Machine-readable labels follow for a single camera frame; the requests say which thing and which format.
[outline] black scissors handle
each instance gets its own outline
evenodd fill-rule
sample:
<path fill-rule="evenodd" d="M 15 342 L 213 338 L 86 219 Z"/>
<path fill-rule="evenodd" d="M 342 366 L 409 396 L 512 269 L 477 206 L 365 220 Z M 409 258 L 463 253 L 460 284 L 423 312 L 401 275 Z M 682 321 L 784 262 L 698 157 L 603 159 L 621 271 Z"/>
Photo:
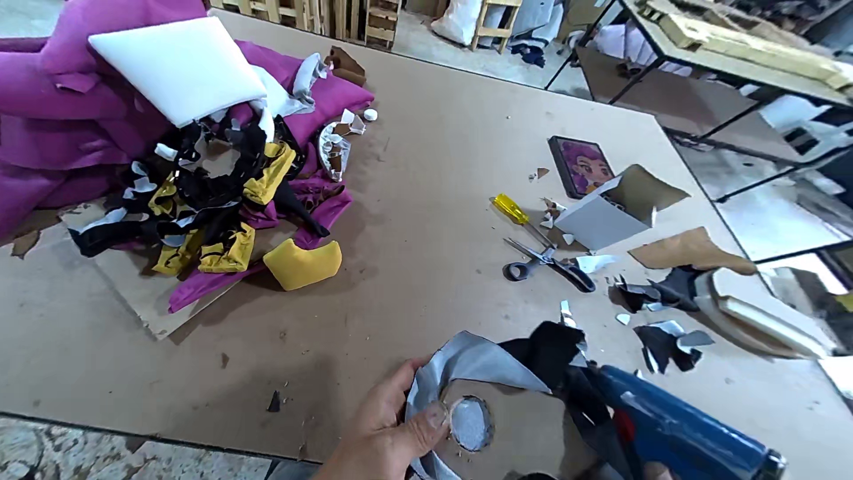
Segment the black scissors handle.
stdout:
<path fill-rule="evenodd" d="M 566 277 L 566 280 L 572 282 L 574 286 L 577 287 L 578 290 L 581 290 L 583 293 L 590 293 L 595 291 L 595 282 L 592 281 L 592 278 L 589 277 L 586 273 L 584 273 L 580 268 L 574 265 L 566 265 L 565 263 L 559 263 L 558 261 L 554 261 L 554 263 L 549 264 L 551 268 L 557 271 L 563 277 Z"/>
<path fill-rule="evenodd" d="M 523 261 L 514 261 L 513 263 L 508 263 L 503 266 L 503 277 L 510 282 L 520 282 L 521 280 L 526 280 L 530 277 L 531 273 L 533 273 L 533 268 L 536 266 L 539 266 L 538 260 L 529 261 L 527 263 L 524 263 Z"/>

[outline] circular hole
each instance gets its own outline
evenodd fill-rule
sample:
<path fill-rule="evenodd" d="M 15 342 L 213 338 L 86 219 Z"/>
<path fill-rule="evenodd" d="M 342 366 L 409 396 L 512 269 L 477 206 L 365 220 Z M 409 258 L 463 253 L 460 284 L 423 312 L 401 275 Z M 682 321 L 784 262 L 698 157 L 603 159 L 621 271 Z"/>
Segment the circular hole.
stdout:
<path fill-rule="evenodd" d="M 450 431 L 462 448 L 478 452 L 491 442 L 494 425 L 485 402 L 465 395 L 456 403 L 450 415 Z"/>

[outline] white foam block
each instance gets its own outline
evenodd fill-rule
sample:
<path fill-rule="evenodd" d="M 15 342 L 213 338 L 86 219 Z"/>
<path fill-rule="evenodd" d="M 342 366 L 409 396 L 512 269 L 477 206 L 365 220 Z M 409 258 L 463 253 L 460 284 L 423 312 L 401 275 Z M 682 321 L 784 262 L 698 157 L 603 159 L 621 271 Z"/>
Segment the white foam block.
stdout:
<path fill-rule="evenodd" d="M 89 43 L 177 127 L 266 96 L 216 17 L 99 33 Z"/>

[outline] white box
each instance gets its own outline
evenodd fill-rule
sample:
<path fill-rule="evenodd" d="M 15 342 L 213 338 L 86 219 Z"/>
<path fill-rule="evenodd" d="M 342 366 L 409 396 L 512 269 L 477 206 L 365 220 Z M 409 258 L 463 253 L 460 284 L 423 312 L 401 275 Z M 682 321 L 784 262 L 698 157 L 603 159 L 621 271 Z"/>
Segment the white box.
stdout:
<path fill-rule="evenodd" d="M 624 211 L 603 195 L 624 206 Z M 690 195 L 631 165 L 568 207 L 554 226 L 589 250 L 603 249 L 654 226 L 657 212 Z"/>

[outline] blue heat gun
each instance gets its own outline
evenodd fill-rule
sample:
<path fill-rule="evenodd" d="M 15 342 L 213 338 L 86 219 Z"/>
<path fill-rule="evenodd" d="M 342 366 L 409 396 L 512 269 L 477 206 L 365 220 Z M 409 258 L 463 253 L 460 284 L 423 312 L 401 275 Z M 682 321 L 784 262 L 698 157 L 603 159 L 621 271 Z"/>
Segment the blue heat gun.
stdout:
<path fill-rule="evenodd" d="M 614 366 L 590 366 L 593 387 L 614 410 L 631 474 L 657 461 L 681 480 L 778 480 L 785 459 L 652 383 Z"/>

